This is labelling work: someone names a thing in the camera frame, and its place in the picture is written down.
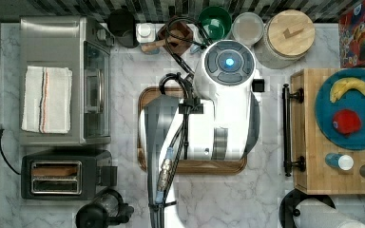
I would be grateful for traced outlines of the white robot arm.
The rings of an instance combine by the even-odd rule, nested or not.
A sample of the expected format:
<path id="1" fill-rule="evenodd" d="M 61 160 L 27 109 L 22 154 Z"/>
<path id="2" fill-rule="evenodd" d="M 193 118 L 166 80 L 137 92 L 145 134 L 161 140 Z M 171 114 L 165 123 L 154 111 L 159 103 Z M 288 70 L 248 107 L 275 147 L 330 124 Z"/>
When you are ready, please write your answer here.
<path id="1" fill-rule="evenodd" d="M 162 77 L 161 95 L 139 117 L 151 228 L 183 228 L 173 189 L 183 160 L 239 161 L 256 145 L 258 74 L 247 46 L 220 40 L 204 51 L 194 72 Z"/>

